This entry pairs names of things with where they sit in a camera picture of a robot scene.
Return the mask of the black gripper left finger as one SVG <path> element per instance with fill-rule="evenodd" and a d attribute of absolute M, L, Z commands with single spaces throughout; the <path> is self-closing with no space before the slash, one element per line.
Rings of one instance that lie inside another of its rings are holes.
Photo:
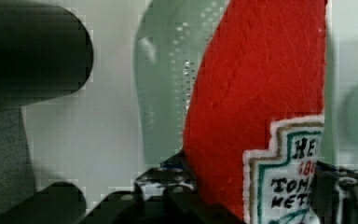
<path fill-rule="evenodd" d="M 198 190 L 197 178 L 190 168 L 183 150 L 163 161 L 159 167 L 152 167 L 134 181 L 135 192 L 144 201 L 161 197 L 168 187 L 186 187 Z"/>

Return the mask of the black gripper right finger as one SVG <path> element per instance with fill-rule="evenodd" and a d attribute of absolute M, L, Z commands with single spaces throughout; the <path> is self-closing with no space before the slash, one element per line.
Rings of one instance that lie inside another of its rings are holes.
<path fill-rule="evenodd" d="M 358 169 L 318 161 L 310 206 L 321 224 L 358 224 Z"/>

